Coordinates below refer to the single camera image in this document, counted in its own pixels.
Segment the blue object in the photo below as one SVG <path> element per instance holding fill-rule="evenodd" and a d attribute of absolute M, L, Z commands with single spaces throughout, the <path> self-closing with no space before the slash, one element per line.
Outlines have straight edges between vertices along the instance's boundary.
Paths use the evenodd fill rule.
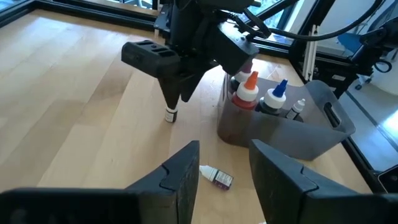
<path fill-rule="evenodd" d="M 341 34 L 337 37 L 338 41 L 350 52 L 355 53 L 362 44 L 359 41 L 361 35 L 359 34 Z"/>
<path fill-rule="evenodd" d="M 286 86 L 287 86 L 287 80 L 283 80 L 279 85 L 276 86 L 272 94 L 278 98 L 281 98 L 286 91 Z"/>

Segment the orange bottle cap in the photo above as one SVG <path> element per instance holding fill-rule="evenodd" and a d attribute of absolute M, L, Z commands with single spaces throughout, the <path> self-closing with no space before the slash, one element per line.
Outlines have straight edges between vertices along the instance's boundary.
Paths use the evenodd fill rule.
<path fill-rule="evenodd" d="M 254 71 L 251 76 L 248 78 L 246 83 L 244 83 L 244 87 L 248 90 L 254 90 L 256 89 L 257 85 L 257 78 L 259 76 L 259 72 Z"/>

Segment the label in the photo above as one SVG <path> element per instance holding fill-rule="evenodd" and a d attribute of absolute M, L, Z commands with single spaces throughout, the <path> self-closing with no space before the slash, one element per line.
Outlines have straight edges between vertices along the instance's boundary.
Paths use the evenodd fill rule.
<path fill-rule="evenodd" d="M 286 118 L 287 119 L 294 119 L 298 114 L 296 112 L 294 112 L 294 110 L 290 110 L 287 115 Z"/>
<path fill-rule="evenodd" d="M 221 189 L 228 190 L 231 187 L 233 179 L 234 178 L 230 175 L 218 170 L 213 180 L 213 183 Z"/>
<path fill-rule="evenodd" d="M 346 77 L 342 77 L 341 75 L 333 75 L 332 79 L 344 81 L 344 80 L 346 80 Z"/>
<path fill-rule="evenodd" d="M 168 109 L 166 109 L 166 114 L 165 114 L 165 120 L 169 123 L 174 123 L 177 120 L 177 112 L 170 112 Z"/>

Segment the blue bottle cap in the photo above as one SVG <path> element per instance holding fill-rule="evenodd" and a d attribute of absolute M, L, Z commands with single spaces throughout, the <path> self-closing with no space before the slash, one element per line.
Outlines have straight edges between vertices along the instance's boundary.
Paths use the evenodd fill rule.
<path fill-rule="evenodd" d="M 286 91 L 287 80 L 283 80 L 279 85 L 276 86 L 272 94 L 278 98 L 281 98 Z"/>

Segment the white squeeze bottle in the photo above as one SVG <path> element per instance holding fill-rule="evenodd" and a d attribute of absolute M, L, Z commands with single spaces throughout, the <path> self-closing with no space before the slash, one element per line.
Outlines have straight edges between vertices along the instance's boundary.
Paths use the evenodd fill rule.
<path fill-rule="evenodd" d="M 251 70 L 253 67 L 253 62 L 250 61 L 244 65 L 243 70 L 238 72 L 235 76 L 231 77 L 231 93 L 234 93 L 238 90 L 238 87 L 241 83 L 246 82 L 248 78 L 251 76 Z"/>
<path fill-rule="evenodd" d="M 210 166 L 199 166 L 200 173 L 223 190 L 229 190 L 234 179 L 230 175 Z"/>

